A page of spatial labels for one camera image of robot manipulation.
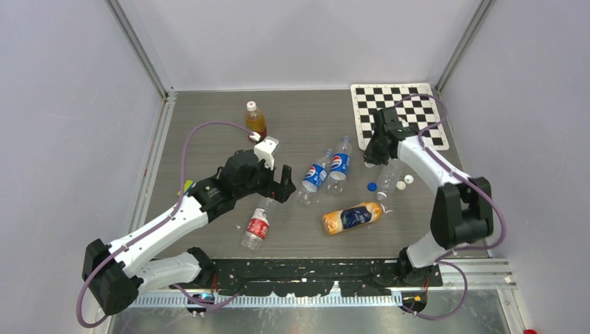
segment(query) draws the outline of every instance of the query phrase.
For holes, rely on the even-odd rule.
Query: pepsi logo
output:
[[[339,156],[334,157],[334,160],[332,160],[332,169],[338,168],[340,165],[342,165],[342,158]]]
[[[314,166],[312,166],[312,167],[309,169],[308,173],[307,173],[307,174],[305,174],[305,177],[307,178],[307,177],[313,176],[314,174],[315,174],[315,167],[314,167]]]

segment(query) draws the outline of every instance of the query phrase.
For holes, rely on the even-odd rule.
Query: bottle label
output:
[[[266,218],[266,210],[260,208],[254,210],[254,214],[246,230],[252,234],[256,234],[260,239],[266,238],[266,233],[269,231],[269,220]]]
[[[371,217],[373,217],[373,215],[364,205],[362,207],[352,207],[351,209],[343,210],[340,214],[342,227],[344,229],[353,228],[357,225],[367,223],[371,221]]]
[[[310,167],[308,173],[305,174],[303,181],[308,181],[319,189],[321,184],[324,183],[325,179],[326,170],[318,164],[313,164]]]
[[[345,153],[334,154],[330,172],[341,172],[346,175],[349,172],[349,155]]]

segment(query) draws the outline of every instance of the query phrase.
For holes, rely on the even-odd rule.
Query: yellow object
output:
[[[193,180],[187,180],[187,181],[184,183],[184,193],[186,193],[186,191],[187,191],[187,190],[189,190],[189,187],[191,186],[191,184],[193,184]]]
[[[254,132],[257,132],[261,139],[266,138],[266,120],[262,110],[256,106],[254,101],[250,101],[246,104],[246,113],[244,114],[244,120],[246,121],[246,127]]]
[[[385,208],[375,202],[363,202],[350,209],[324,214],[321,221],[328,235],[336,234],[357,225],[379,220]]]

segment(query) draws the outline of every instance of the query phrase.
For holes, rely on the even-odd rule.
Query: red label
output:
[[[256,234],[260,239],[266,238],[266,233],[268,231],[269,224],[262,219],[252,218],[248,224],[248,232]]]

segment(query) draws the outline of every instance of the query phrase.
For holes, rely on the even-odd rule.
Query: plastic bottle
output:
[[[385,205],[363,202],[349,209],[324,214],[321,222],[327,235],[340,233],[349,228],[378,221],[385,213]]]
[[[332,159],[330,175],[326,181],[326,190],[329,194],[341,193],[346,183],[346,174],[349,172],[349,159],[352,153],[350,137],[344,136],[336,147],[336,154]]]
[[[390,196],[394,191],[401,177],[401,173],[404,171],[404,163],[399,159],[390,159],[389,163],[383,166],[381,174],[377,177],[377,192],[375,199],[378,202],[383,202]]]
[[[326,150],[324,154],[319,157],[310,167],[307,174],[301,182],[301,190],[297,193],[297,201],[303,205],[309,205],[315,197],[319,187],[324,183],[328,175],[327,169],[332,161],[334,152],[330,149]]]
[[[250,223],[241,238],[241,245],[257,251],[266,239],[269,231],[270,220],[274,217],[277,210],[278,202],[272,198],[260,198],[258,206],[250,219]]]
[[[266,120],[262,110],[256,106],[256,102],[250,101],[246,104],[246,114],[244,115],[246,121],[246,127],[249,130],[260,134],[260,140],[266,137]],[[248,140],[254,143],[252,138],[248,137]]]

